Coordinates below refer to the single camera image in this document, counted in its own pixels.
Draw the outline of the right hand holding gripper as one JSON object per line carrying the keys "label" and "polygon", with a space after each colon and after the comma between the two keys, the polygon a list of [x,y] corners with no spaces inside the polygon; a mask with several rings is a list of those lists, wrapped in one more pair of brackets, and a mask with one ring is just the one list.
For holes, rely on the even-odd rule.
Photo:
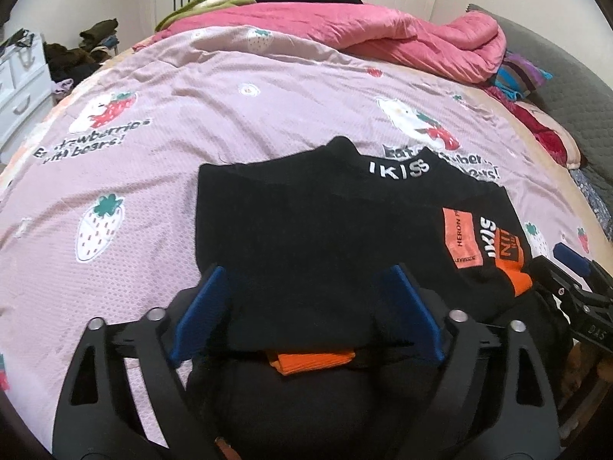
{"label": "right hand holding gripper", "polygon": [[568,354],[561,381],[562,396],[570,398],[592,371],[597,371],[598,379],[611,383],[612,355],[588,343],[574,344]]}

